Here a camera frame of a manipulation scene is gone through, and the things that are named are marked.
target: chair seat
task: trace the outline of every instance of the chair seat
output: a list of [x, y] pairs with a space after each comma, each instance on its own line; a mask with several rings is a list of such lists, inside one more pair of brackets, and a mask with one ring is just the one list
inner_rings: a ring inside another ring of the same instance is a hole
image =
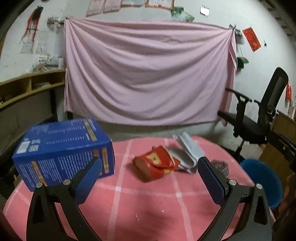
[[[218, 116], [225, 119], [227, 122], [235, 125], [236, 114], [224, 111], [218, 111]], [[250, 144], [263, 144], [266, 143], [266, 134], [264, 130], [252, 119], [244, 116], [242, 122], [242, 129], [239, 135], [243, 140], [248, 141]]]

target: pink sheet hanging on wall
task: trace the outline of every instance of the pink sheet hanging on wall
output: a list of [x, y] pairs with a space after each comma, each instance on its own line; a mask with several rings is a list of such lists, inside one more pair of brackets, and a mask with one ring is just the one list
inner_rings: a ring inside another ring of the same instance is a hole
[[186, 22], [65, 21], [65, 111], [109, 123], [179, 125], [227, 110], [232, 29]]

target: blue cardboard box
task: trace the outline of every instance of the blue cardboard box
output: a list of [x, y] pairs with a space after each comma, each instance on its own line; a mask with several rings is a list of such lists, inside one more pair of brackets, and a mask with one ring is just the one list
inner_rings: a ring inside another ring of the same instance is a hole
[[112, 141], [94, 119], [74, 119], [32, 126], [13, 154], [15, 166], [30, 191], [72, 179], [98, 156], [103, 161], [99, 178], [114, 174]]

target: pink tablecloth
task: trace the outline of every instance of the pink tablecloth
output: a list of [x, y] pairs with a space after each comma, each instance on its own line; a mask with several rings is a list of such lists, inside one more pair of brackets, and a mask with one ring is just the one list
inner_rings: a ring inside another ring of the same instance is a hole
[[[221, 147], [194, 137], [207, 158], [228, 162], [230, 178], [253, 185], [240, 165]], [[173, 172], [143, 183], [134, 174], [132, 159], [152, 146], [177, 146], [174, 139], [143, 138], [113, 143], [115, 175], [97, 180], [86, 202], [79, 206], [91, 227], [103, 240], [197, 240], [219, 210], [199, 174]], [[32, 194], [22, 181], [8, 199], [4, 214], [16, 233], [26, 240], [26, 223]], [[58, 205], [61, 221], [75, 237]], [[239, 206], [225, 237], [238, 221]]]

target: barcode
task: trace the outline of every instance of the barcode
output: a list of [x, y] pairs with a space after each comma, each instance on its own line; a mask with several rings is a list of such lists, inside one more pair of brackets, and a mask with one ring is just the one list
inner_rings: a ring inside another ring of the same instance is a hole
[[20, 147], [17, 150], [17, 154], [25, 153], [30, 145], [30, 141], [24, 141], [20, 144]]

